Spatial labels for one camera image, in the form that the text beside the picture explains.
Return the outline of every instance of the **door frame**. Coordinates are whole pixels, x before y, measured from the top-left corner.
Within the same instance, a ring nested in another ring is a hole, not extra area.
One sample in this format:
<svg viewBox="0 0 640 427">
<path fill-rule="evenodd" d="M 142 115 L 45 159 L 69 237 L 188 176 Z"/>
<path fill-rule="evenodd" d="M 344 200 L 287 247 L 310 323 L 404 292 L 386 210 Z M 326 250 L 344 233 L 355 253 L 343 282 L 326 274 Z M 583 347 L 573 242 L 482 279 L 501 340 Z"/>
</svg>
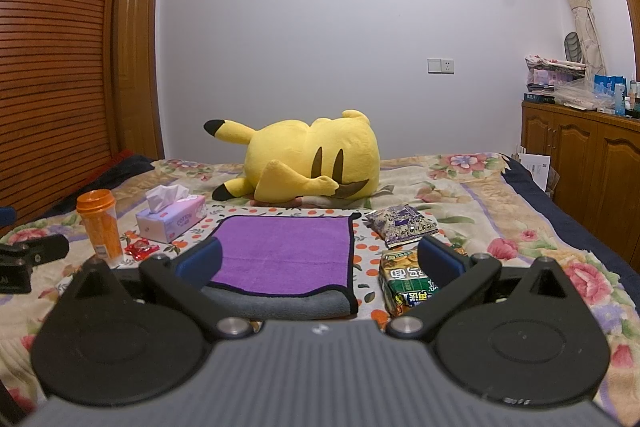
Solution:
<svg viewBox="0 0 640 427">
<path fill-rule="evenodd" d="M 116 126 L 116 139 L 118 140 L 118 148 L 122 150 L 122 144 L 120 143 L 120 133 L 117 131 L 119 118 L 118 108 L 115 107 L 117 100 L 115 90 L 118 87 L 118 50 L 115 45 L 116 36 L 118 33 L 118 25 L 117 25 L 117 17 L 118 17 L 118 0 L 113 0 L 113 19 L 111 24 L 111 59 L 113 61 L 113 84 L 111 84 L 112 89 L 112 100 L 113 100 L 113 112 L 116 117 L 115 126 Z M 149 81 L 151 84 L 151 110 L 154 117 L 154 129 L 155 129 L 155 138 L 156 138 L 156 149 L 158 150 L 159 158 L 164 158 L 164 146 L 162 145 L 162 130 L 160 127 L 160 109 L 158 105 L 158 84 L 156 81 L 156 0 L 149 0 L 149 13 L 148 13 L 148 56 L 149 56 Z"/>
</svg>

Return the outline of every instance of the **yellow plush toy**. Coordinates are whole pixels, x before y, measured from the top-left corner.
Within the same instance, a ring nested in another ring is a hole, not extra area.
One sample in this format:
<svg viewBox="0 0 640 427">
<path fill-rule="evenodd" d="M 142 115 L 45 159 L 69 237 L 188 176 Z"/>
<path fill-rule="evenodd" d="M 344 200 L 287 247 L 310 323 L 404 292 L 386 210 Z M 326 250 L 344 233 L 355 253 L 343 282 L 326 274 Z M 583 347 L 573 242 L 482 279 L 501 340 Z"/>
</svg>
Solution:
<svg viewBox="0 0 640 427">
<path fill-rule="evenodd" d="M 258 201 L 284 203 L 297 196 L 356 200 L 378 188 L 380 153 L 369 119 L 347 110 L 342 118 L 276 122 L 258 131 L 241 123 L 209 120 L 204 129 L 225 142 L 247 145 L 246 177 L 213 191 L 225 201 L 254 194 Z"/>
</svg>

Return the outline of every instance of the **bottle cap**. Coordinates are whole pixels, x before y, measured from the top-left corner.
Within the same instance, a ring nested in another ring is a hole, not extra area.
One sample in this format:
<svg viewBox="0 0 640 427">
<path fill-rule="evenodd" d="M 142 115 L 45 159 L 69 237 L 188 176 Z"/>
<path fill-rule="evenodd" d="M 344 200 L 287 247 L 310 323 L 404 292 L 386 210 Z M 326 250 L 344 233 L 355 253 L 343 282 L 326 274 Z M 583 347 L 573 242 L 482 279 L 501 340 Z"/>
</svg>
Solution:
<svg viewBox="0 0 640 427">
<path fill-rule="evenodd" d="M 78 196 L 76 210 L 78 214 L 94 214 L 106 210 L 115 202 L 116 198 L 108 188 L 99 188 Z"/>
</svg>

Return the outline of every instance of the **orange bottle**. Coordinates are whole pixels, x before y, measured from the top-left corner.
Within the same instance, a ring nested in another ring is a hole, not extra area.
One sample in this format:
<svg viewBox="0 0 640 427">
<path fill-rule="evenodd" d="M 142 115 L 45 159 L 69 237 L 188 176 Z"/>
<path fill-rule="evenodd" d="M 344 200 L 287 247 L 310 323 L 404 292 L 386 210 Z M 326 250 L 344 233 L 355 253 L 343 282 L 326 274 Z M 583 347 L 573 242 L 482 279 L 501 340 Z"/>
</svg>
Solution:
<svg viewBox="0 0 640 427">
<path fill-rule="evenodd" d="M 94 246 L 96 255 L 110 267 L 122 261 L 122 247 L 116 218 L 116 200 L 106 188 L 91 190 L 76 201 L 76 211 Z"/>
</svg>

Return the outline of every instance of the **bed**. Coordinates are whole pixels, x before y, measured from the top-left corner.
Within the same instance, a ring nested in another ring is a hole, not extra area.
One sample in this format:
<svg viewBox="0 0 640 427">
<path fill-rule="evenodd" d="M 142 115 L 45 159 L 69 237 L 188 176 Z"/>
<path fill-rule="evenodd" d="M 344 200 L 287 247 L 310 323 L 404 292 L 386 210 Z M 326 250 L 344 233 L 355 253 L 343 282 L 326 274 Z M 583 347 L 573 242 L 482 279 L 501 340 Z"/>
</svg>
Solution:
<svg viewBox="0 0 640 427">
<path fill-rule="evenodd" d="M 287 207 L 261 206 L 246 198 L 224 204 L 212 201 L 212 190 L 241 171 L 240 164 L 175 159 L 150 163 L 134 156 L 83 190 L 112 189 L 123 245 L 138 237 L 135 213 L 145 208 L 146 190 L 179 182 L 193 194 L 203 194 L 209 215 L 171 245 L 162 245 L 161 250 L 170 257 L 203 240 L 217 222 L 230 215 L 347 216 L 354 210 L 365 212 L 400 203 L 431 214 L 447 241 L 468 253 L 489 251 L 505 266 L 527 266 L 540 255 L 553 257 L 590 306 L 610 344 L 611 364 L 596 402 L 624 425 L 640 418 L 636 391 L 640 385 L 640 319 L 635 304 L 640 298 L 640 276 L 556 207 L 519 163 L 498 153 L 414 156 L 384 160 L 378 191 L 365 200 L 305 197 Z M 31 294 L 0 295 L 0 380 L 24 409 L 44 400 L 29 364 L 34 335 L 73 272 L 93 254 L 73 210 L 75 197 L 72 194 L 40 219 L 0 239 L 0 243 L 14 243 L 63 233 L 70 242 L 66 259 L 34 271 Z M 388 314 L 377 274 L 385 245 L 362 219 L 353 221 L 353 227 L 355 319 L 374 319 L 383 326 Z M 132 267 L 136 262 L 126 258 L 125 264 Z M 376 398 L 363 393 L 363 399 Z"/>
</svg>

